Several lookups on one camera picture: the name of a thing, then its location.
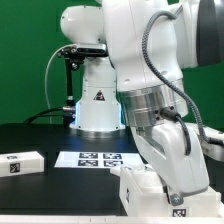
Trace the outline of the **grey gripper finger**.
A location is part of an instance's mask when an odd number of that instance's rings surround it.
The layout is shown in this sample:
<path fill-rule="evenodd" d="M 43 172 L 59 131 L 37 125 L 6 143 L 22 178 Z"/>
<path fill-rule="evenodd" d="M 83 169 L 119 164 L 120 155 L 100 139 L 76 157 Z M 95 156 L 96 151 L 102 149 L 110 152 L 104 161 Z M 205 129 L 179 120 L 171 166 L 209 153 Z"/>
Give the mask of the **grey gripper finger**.
<path fill-rule="evenodd" d="M 171 187 L 168 188 L 168 197 L 172 206 L 180 206 L 184 203 L 184 199 L 180 197 Z"/>

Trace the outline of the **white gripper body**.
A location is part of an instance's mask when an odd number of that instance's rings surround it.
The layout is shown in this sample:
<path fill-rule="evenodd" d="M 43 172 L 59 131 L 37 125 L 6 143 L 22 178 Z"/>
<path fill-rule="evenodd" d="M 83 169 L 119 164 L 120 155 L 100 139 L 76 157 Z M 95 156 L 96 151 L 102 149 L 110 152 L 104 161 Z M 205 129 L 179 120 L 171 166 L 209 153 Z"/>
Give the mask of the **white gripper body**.
<path fill-rule="evenodd" d="M 140 155 L 180 197 L 207 190 L 209 177 L 200 142 L 188 129 L 191 152 L 185 154 L 185 136 L 179 124 L 167 122 L 145 129 L 131 128 Z"/>

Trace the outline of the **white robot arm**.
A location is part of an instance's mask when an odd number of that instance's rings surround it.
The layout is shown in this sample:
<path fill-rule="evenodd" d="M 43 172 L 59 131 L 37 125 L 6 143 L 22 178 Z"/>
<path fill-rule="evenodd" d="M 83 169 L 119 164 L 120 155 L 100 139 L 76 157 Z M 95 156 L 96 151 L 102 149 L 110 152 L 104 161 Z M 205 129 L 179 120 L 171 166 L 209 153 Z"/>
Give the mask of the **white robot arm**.
<path fill-rule="evenodd" d="M 176 56 L 180 12 L 166 0 L 102 0 L 66 8 L 60 25 L 74 61 L 85 65 L 75 128 L 130 127 L 140 155 L 184 198 L 207 190 L 201 144 L 214 140 L 182 120 L 199 110 L 184 92 Z"/>

